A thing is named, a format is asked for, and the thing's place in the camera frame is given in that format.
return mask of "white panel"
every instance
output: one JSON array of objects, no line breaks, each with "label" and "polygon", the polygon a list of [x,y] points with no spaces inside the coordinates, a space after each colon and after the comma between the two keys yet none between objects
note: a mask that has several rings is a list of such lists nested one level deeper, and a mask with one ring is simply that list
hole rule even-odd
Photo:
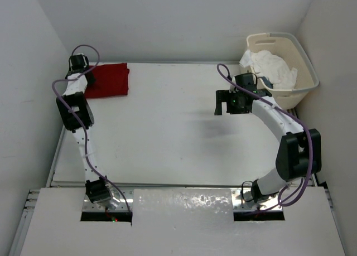
[{"label": "white panel", "polygon": [[238,61],[250,34],[295,33],[311,2],[38,1],[69,51],[92,44],[106,61]]},{"label": "white panel", "polygon": [[357,255],[356,13],[356,0],[314,0],[298,33],[320,79],[298,114],[321,133],[319,178],[329,186],[347,255]]},{"label": "white panel", "polygon": [[31,188],[45,184],[60,118],[51,82],[68,54],[37,0],[0,0],[0,255]]},{"label": "white panel", "polygon": [[264,222],[233,222],[229,190],[135,190],[132,226],[81,222],[83,196],[42,189],[21,255],[344,255],[321,187]]},{"label": "white panel", "polygon": [[[238,65],[229,67],[232,74],[239,73]],[[128,68],[128,96],[89,100],[95,156],[111,180],[240,185],[275,166],[278,141],[258,117],[214,116],[215,91],[229,88],[215,65]],[[70,134],[54,181],[84,181],[83,163]]]}]

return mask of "black bracket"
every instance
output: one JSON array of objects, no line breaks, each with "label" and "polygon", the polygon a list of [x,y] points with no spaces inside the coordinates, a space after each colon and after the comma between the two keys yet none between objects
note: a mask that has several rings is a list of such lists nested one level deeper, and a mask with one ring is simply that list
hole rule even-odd
[{"label": "black bracket", "polygon": [[[262,89],[258,90],[254,83],[253,74],[245,73],[235,76],[235,83],[242,88],[251,91],[261,97],[271,96],[270,92]],[[252,104],[255,100],[250,95],[235,89],[217,90],[216,91],[216,109],[214,115],[222,115],[222,103],[227,105],[227,113],[229,114],[247,114],[252,112]]]},{"label": "black bracket", "polygon": [[[321,135],[317,129],[310,129],[312,139],[313,163],[311,173],[321,170]],[[276,168],[280,177],[285,181],[292,181],[299,177],[305,177],[308,167],[308,143],[305,132],[287,133],[281,138]]]},{"label": "black bracket", "polygon": [[[86,129],[94,124],[94,117],[82,92],[77,92],[72,95],[64,95],[62,97],[64,101],[74,109],[76,115],[82,120]],[[76,118],[69,112],[66,106],[61,102],[59,98],[56,99],[58,109],[65,128],[69,131],[75,131],[81,128],[81,125]]]},{"label": "black bracket", "polygon": [[[83,73],[90,69],[89,60],[87,56],[84,54],[72,55],[68,59],[69,63],[69,72],[68,75]],[[93,73],[90,71],[85,74],[85,78],[87,79],[88,86],[91,86],[95,83],[95,78]]]},{"label": "black bracket", "polygon": [[88,196],[90,202],[96,203],[110,198],[110,192],[103,178],[96,181],[85,183],[85,194]]}]

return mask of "white wall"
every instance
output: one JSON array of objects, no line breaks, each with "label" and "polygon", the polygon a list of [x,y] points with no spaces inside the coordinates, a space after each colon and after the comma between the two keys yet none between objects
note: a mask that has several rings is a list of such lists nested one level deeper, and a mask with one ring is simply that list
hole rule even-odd
[{"label": "white wall", "polygon": [[314,0],[298,39],[321,81],[298,113],[322,135],[327,181],[347,255],[357,255],[357,0]]},{"label": "white wall", "polygon": [[29,189],[45,185],[61,120],[51,82],[68,53],[37,0],[0,0],[0,255]]},{"label": "white wall", "polygon": [[85,42],[105,61],[238,61],[250,34],[295,33],[311,2],[38,1],[68,51]]}]

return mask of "basket handle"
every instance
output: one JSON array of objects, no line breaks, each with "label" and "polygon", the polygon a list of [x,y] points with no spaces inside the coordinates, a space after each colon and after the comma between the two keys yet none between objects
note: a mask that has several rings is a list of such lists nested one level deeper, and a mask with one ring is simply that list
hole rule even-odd
[{"label": "basket handle", "polygon": [[263,45],[263,44],[275,44],[276,40],[257,40],[255,42],[256,45]]}]

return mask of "metal frame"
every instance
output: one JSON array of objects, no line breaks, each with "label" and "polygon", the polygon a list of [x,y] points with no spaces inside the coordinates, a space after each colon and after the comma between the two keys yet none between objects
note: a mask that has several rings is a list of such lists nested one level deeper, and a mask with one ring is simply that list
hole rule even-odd
[{"label": "metal frame", "polygon": [[13,239],[9,256],[20,256],[40,190],[30,190]]}]

